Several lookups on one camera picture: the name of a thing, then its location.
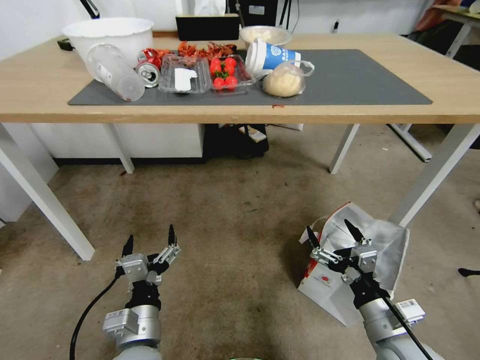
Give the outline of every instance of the white wall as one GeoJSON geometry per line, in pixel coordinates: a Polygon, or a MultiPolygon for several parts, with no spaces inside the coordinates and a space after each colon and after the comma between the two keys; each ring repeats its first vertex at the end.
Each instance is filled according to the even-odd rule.
{"type": "MultiPolygon", "coordinates": [[[[299,0],[300,20],[295,33],[329,33],[339,20],[339,33],[408,34],[423,13],[428,0],[299,0]]],[[[283,1],[280,0],[277,24],[283,1]]],[[[298,18],[292,0],[289,30],[298,18]]]]}

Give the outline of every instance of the plastic bag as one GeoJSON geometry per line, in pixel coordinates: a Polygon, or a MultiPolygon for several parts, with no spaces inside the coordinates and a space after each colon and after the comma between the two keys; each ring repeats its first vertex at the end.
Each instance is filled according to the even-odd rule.
{"type": "Polygon", "coordinates": [[[305,77],[312,75],[314,70],[315,66],[310,61],[283,62],[263,79],[263,91],[282,98],[301,94],[305,90],[305,77]],[[310,68],[310,71],[304,73],[300,67],[295,66],[298,63],[310,68]]]}
{"type": "Polygon", "coordinates": [[[195,16],[222,16],[225,14],[225,0],[195,0],[195,16]]]}

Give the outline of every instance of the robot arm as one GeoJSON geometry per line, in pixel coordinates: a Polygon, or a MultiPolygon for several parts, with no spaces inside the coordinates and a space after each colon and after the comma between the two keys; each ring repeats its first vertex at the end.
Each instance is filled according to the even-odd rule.
{"type": "Polygon", "coordinates": [[[423,320],[425,312],[415,299],[393,305],[390,295],[375,280],[377,251],[372,240],[345,219],[345,224],[356,244],[353,247],[328,251],[318,242],[307,226],[310,257],[316,262],[341,274],[344,283],[354,294],[353,304],[363,317],[363,325],[377,360],[444,360],[430,347],[420,343],[411,326],[423,320]]]}
{"type": "Polygon", "coordinates": [[[113,281],[87,306],[73,331],[70,360],[75,360],[75,347],[80,327],[89,310],[112,288],[121,276],[128,278],[131,299],[125,308],[109,312],[103,321],[103,331],[115,338],[120,354],[114,360],[162,360],[157,345],[160,342],[159,312],[162,303],[158,286],[162,273],[168,270],[180,252],[173,225],[168,231],[168,246],[160,253],[133,253],[134,237],[130,235],[116,260],[113,281]]]}

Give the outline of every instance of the label sticker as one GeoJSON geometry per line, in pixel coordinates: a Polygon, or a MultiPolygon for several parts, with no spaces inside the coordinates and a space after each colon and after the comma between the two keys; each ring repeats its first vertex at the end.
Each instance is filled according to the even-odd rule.
{"type": "Polygon", "coordinates": [[[248,13],[252,15],[265,15],[265,6],[250,5],[248,13]]]}
{"type": "Polygon", "coordinates": [[[331,285],[330,278],[324,274],[320,274],[320,276],[314,276],[314,278],[327,286],[331,285]]]}
{"type": "Polygon", "coordinates": [[[100,80],[107,86],[112,86],[112,73],[107,70],[105,66],[99,63],[96,67],[96,72],[100,80]]]}

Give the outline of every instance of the black cable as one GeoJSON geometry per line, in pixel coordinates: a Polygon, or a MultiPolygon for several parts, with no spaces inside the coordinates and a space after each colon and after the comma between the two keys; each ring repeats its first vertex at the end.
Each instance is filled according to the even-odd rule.
{"type": "Polygon", "coordinates": [[[292,0],[288,0],[288,12],[286,14],[286,29],[289,29],[290,23],[290,9],[292,8],[292,0]]]}
{"type": "Polygon", "coordinates": [[[96,298],[94,298],[91,303],[88,304],[88,306],[86,307],[86,309],[83,311],[83,314],[81,314],[80,318],[78,319],[78,322],[76,323],[76,326],[75,326],[75,330],[73,330],[73,334],[71,335],[71,340],[70,340],[70,357],[69,357],[69,360],[75,360],[75,345],[77,344],[77,337],[79,336],[79,331],[80,331],[80,327],[82,326],[85,318],[87,317],[87,314],[89,313],[89,311],[93,308],[93,306],[97,303],[98,300],[100,300],[100,298],[105,295],[107,293],[107,291],[109,291],[112,286],[115,284],[115,282],[120,278],[122,274],[119,273],[119,271],[117,270],[117,272],[115,273],[115,277],[113,278],[113,280],[111,281],[111,283],[108,284],[108,286],[106,288],[104,288],[101,293],[99,293],[96,298]]]}
{"type": "Polygon", "coordinates": [[[285,12],[287,11],[287,5],[289,4],[289,0],[285,0],[283,3],[283,9],[281,11],[281,16],[280,16],[280,23],[279,25],[283,25],[284,23],[284,17],[285,17],[285,12]]]}
{"type": "Polygon", "coordinates": [[[296,18],[296,22],[295,22],[295,25],[293,26],[293,30],[291,31],[291,33],[293,34],[299,21],[300,21],[300,0],[296,0],[296,11],[297,11],[297,18],[296,18]]]}
{"type": "Polygon", "coordinates": [[[432,357],[430,356],[430,354],[427,352],[427,350],[424,348],[424,346],[422,345],[422,343],[417,339],[417,337],[415,336],[414,332],[412,331],[412,329],[410,329],[410,326],[407,325],[407,323],[405,322],[404,318],[402,317],[402,315],[399,313],[399,311],[397,310],[397,308],[395,306],[393,306],[393,304],[390,302],[390,299],[387,298],[386,296],[382,296],[381,297],[383,299],[383,301],[385,302],[385,304],[388,306],[388,308],[390,309],[390,311],[393,313],[393,315],[395,315],[396,319],[400,322],[400,324],[403,326],[403,328],[406,330],[406,333],[410,336],[410,338],[413,340],[413,342],[415,343],[415,345],[420,349],[420,351],[423,353],[423,355],[425,355],[425,357],[428,359],[428,360],[433,360],[432,357]]]}

